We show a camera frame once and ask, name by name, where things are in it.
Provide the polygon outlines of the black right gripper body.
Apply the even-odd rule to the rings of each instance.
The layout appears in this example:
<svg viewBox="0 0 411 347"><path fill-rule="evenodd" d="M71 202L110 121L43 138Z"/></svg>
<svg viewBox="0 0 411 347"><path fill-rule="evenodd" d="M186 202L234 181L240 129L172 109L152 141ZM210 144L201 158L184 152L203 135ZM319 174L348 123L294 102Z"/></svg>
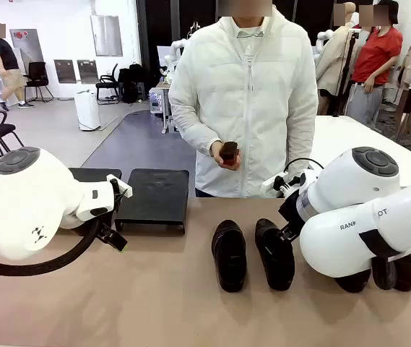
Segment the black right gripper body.
<svg viewBox="0 0 411 347"><path fill-rule="evenodd" d="M278 212L287 221L289 227L300 228L301 217L297 211L296 202L299 196L299 190L294 191L285 199Z"/></svg>

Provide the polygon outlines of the person's right hand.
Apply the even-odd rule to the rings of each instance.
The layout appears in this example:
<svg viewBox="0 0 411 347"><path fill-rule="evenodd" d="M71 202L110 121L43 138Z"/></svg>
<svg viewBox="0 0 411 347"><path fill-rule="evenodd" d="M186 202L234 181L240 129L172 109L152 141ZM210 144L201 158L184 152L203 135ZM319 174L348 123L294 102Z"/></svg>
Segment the person's right hand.
<svg viewBox="0 0 411 347"><path fill-rule="evenodd" d="M222 150L223 146L224 146L224 143L221 141L215 141L212 143L210 150L211 150L213 158L215 159L215 162L221 168L231 170L231 171L237 171L241 166L240 150L237 150L237 154L235 155L235 160L233 161L233 164L228 165L225 163L224 159L220 156L220 151Z"/></svg>

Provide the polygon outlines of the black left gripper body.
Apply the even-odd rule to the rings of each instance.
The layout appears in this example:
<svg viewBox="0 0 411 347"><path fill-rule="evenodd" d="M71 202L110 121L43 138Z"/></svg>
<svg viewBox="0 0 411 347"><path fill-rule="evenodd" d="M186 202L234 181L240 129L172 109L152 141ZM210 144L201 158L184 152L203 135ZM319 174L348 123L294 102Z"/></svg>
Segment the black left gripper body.
<svg viewBox="0 0 411 347"><path fill-rule="evenodd" d="M122 199L126 197L126 184L120 179L108 179L108 182L111 184L113 206L100 215L98 220L112 227L113 215L118 212Z"/></svg>

